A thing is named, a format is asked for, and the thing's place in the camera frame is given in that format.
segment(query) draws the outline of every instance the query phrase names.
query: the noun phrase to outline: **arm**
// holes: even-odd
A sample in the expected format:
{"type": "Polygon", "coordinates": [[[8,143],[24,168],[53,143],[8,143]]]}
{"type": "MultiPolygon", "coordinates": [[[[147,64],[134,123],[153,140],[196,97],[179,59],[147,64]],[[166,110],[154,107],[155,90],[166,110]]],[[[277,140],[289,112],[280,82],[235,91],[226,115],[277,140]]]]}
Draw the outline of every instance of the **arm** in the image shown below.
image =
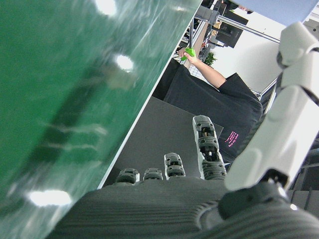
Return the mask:
{"type": "Polygon", "coordinates": [[[200,61],[196,56],[190,56],[187,52],[185,52],[185,48],[179,50],[178,55],[180,57],[186,56],[189,62],[201,72],[203,77],[217,89],[226,82],[225,77],[223,77],[218,71],[200,61]]]}

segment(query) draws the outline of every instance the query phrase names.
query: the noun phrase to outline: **green glass panel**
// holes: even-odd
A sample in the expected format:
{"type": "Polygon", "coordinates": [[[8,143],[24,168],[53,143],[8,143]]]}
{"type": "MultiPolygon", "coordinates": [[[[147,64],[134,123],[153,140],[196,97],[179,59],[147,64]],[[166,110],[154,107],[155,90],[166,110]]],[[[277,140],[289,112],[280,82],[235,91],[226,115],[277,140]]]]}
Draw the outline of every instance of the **green glass panel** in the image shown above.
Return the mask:
{"type": "Polygon", "coordinates": [[[1,238],[98,187],[200,3],[0,1],[1,238]]]}

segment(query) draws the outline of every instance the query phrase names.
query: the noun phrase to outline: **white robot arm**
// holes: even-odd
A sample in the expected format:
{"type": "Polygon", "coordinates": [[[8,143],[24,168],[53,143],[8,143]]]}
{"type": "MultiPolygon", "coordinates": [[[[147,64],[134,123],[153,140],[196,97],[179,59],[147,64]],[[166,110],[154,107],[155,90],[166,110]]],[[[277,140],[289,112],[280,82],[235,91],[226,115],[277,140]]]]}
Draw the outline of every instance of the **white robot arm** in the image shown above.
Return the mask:
{"type": "Polygon", "coordinates": [[[300,23],[282,31],[282,90],[225,177],[230,191],[272,179],[288,189],[319,131],[319,42],[300,23]]]}

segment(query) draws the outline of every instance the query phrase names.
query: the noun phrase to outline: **green toy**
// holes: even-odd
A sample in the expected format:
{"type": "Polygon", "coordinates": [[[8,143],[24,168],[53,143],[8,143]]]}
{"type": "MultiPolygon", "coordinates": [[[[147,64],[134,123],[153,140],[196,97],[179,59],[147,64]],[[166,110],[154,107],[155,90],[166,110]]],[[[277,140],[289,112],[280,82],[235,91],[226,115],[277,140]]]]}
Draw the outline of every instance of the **green toy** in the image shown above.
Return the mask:
{"type": "MultiPolygon", "coordinates": [[[[190,55],[190,56],[195,56],[196,55],[196,52],[195,52],[195,50],[193,49],[193,48],[186,48],[185,49],[185,51],[190,55]]],[[[186,56],[183,56],[182,58],[181,58],[181,60],[182,61],[184,61],[184,60],[186,60],[187,59],[187,57],[186,56]]]]}

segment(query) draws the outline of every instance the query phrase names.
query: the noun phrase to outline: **hand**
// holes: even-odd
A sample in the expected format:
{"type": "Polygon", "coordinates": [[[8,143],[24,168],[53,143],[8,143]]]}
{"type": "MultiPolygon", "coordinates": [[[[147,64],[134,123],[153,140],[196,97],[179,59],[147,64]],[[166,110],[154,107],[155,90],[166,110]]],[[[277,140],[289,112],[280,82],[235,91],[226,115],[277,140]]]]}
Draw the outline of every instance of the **hand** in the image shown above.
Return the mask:
{"type": "Polygon", "coordinates": [[[178,51],[178,55],[180,57],[186,56],[190,64],[196,64],[198,62],[198,58],[196,56],[190,56],[186,51],[185,48],[182,48],[178,51]]]}

